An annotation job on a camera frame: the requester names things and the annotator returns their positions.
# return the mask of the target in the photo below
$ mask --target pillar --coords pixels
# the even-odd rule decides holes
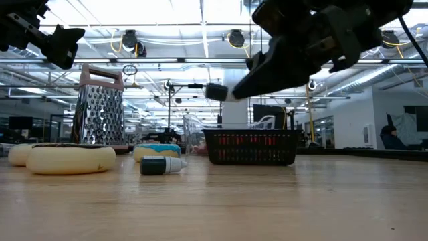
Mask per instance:
[[[248,73],[248,70],[225,70],[223,85],[233,88]],[[248,99],[239,102],[223,102],[223,126],[225,128],[247,128]]]

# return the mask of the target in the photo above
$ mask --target doughnut-shaped sponge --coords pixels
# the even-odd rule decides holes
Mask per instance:
[[[33,145],[27,168],[36,174],[72,175],[107,171],[114,166],[116,154],[102,145]]]
[[[33,144],[19,144],[13,146],[9,150],[9,155],[7,156],[10,164],[18,167],[25,167],[32,147]]]
[[[139,144],[134,147],[134,160],[140,162],[144,156],[180,158],[181,148],[175,144]]]

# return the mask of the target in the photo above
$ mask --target box grater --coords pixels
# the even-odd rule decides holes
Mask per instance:
[[[92,80],[91,74],[114,79]],[[124,144],[124,85],[122,73],[84,64],[73,118],[72,142],[79,144]]]

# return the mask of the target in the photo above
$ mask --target sponge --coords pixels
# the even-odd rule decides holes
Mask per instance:
[[[139,144],[134,147],[134,160],[140,162],[145,156],[180,158],[181,148],[176,144]]]

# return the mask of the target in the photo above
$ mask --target small bottle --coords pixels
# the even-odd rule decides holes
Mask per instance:
[[[146,156],[141,159],[140,173],[141,175],[163,175],[179,172],[185,167],[187,163],[179,158]]]

